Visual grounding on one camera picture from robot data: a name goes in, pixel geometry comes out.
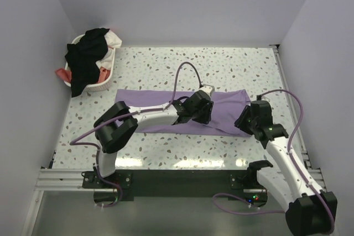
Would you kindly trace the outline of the purple t shirt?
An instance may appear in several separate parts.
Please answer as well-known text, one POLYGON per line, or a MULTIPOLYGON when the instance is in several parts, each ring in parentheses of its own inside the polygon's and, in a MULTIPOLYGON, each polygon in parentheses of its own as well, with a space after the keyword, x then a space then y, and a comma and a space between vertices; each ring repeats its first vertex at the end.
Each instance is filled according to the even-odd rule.
MULTIPOLYGON (((115 101, 123 101, 128 106, 145 107, 166 103, 172 97, 171 91, 152 90, 118 90, 115 101)), ((211 121, 200 124, 189 121, 178 125, 156 125, 144 129, 137 129, 138 133, 172 133, 191 135, 216 135, 248 137, 235 127, 235 121, 239 118, 245 106, 250 104, 246 90, 232 92, 214 92, 212 94, 214 106, 211 112, 211 121)))

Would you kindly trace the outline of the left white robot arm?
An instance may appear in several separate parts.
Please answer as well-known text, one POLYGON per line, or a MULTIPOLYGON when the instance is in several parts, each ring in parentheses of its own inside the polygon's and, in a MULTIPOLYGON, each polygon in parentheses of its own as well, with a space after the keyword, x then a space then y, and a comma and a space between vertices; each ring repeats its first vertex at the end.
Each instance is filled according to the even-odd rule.
POLYGON ((211 120, 214 87, 204 85, 183 100, 172 99, 158 106, 132 107, 125 102, 115 103, 95 123, 95 137, 101 144, 97 156, 95 181, 101 187, 114 183, 115 161, 134 132, 158 125, 186 124, 190 120, 208 124, 211 120))

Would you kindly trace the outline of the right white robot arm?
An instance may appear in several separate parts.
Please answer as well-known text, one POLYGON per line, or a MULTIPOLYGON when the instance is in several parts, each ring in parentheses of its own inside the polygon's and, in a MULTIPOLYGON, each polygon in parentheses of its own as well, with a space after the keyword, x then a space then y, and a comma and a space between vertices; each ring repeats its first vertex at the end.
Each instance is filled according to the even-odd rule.
POLYGON ((263 186, 281 205, 293 235, 331 234, 335 227, 337 198, 326 192, 301 162, 290 137, 281 124, 275 124, 267 101, 252 101, 245 106, 235 127, 252 135, 273 158, 250 164, 247 183, 263 186))

